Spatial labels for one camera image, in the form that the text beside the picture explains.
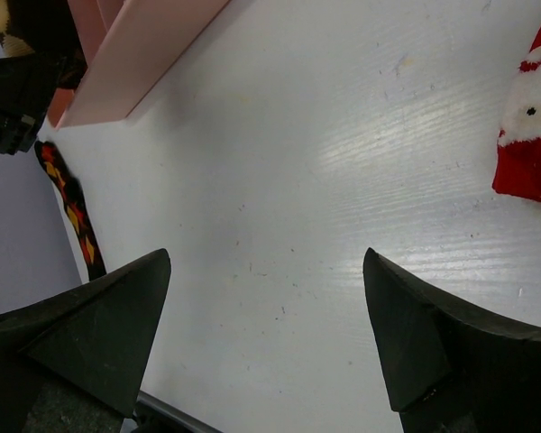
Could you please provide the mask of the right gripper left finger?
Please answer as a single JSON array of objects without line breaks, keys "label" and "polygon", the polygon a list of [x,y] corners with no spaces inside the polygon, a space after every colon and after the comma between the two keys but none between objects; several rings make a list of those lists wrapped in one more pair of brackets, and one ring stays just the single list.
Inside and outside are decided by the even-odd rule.
[{"label": "right gripper left finger", "polygon": [[89,283],[0,314],[0,418],[23,418],[47,383],[129,417],[171,274],[159,249]]}]

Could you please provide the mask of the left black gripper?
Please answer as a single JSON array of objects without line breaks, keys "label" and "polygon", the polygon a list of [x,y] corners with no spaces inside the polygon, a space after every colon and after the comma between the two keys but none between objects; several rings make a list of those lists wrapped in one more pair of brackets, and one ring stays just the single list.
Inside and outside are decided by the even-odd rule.
[{"label": "left black gripper", "polygon": [[64,66],[63,58],[47,54],[0,59],[0,154],[34,145]]}]

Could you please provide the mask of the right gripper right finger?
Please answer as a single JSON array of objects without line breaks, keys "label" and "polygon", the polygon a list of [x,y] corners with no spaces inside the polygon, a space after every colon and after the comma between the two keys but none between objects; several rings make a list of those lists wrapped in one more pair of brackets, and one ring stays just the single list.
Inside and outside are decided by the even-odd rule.
[{"label": "right gripper right finger", "polygon": [[373,249],[363,279],[394,410],[456,385],[473,406],[541,405],[541,327],[456,297]]}]

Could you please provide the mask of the brown yellow argyle sock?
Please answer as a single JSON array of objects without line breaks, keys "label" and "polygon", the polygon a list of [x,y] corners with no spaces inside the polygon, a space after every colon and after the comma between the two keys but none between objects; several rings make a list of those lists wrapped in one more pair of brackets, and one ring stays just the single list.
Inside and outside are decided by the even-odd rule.
[{"label": "brown yellow argyle sock", "polygon": [[75,90],[87,71],[69,3],[64,0],[0,0],[0,45],[7,57],[60,56],[59,88]]}]

